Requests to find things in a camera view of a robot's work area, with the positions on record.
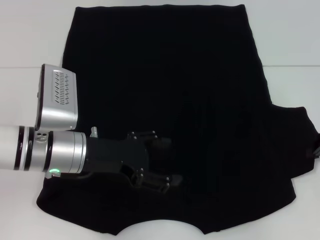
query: white table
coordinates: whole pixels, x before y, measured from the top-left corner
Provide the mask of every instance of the white table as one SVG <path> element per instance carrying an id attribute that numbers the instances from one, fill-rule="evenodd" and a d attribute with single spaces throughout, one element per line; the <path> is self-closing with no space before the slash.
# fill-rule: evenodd
<path id="1" fill-rule="evenodd" d="M 320 2 L 316 0 L 2 0 L 0 125 L 33 126 L 40 66 L 60 65 L 75 7 L 245 4 L 271 99 L 304 106 L 320 131 Z M 44 174 L 0 170 L 0 236 L 6 240 L 317 240 L 320 165 L 293 180 L 297 199 L 285 208 L 221 232 L 167 220 L 136 224 L 118 236 L 100 234 L 42 212 L 36 199 Z"/>

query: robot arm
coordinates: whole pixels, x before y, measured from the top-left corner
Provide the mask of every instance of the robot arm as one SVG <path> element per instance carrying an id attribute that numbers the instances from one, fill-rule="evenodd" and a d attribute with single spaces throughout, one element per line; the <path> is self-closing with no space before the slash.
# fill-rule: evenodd
<path id="1" fill-rule="evenodd" d="M 42 171 L 46 177 L 80 173 L 125 174 L 133 187 L 165 193 L 180 184 L 178 175 L 149 172 L 149 149 L 162 144 L 171 152 L 169 139 L 154 131 L 130 132 L 122 141 L 100 139 L 96 127 L 90 136 L 69 131 L 76 128 L 78 101 L 76 74 L 61 67 L 41 68 L 35 127 L 0 126 L 0 168 Z"/>

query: black t-shirt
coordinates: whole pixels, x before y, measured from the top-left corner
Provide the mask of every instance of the black t-shirt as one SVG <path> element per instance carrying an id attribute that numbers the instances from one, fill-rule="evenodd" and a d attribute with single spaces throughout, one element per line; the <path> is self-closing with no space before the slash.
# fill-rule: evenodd
<path id="1" fill-rule="evenodd" d="M 76 73 L 76 130 L 123 140 L 172 139 L 183 176 L 166 194 L 121 174 L 45 179 L 45 212 L 102 233 L 150 220 L 203 233 L 254 221 L 295 199 L 291 178 L 314 167 L 306 110 L 272 105 L 243 5 L 76 8 L 63 55 Z"/>

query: camera vent slot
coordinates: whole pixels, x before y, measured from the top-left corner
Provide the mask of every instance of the camera vent slot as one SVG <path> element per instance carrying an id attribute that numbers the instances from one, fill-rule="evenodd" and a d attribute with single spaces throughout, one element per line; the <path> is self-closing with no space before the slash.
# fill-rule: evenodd
<path id="1" fill-rule="evenodd" d="M 53 72 L 53 100 L 61 105 L 69 104 L 69 76 L 62 71 Z"/>

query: black fabric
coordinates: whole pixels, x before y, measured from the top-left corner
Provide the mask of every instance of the black fabric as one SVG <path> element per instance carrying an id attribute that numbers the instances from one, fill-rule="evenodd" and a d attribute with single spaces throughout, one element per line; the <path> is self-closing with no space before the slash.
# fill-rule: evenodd
<path id="1" fill-rule="evenodd" d="M 119 174 L 45 179 L 45 212 L 102 233 L 150 220 L 210 233 L 295 199 L 291 178 L 313 169 L 318 138 L 306 110 L 272 105 L 245 7 L 94 7 L 75 11 L 63 67 L 77 76 L 76 130 L 122 140 L 171 138 L 181 174 L 166 194 Z"/>

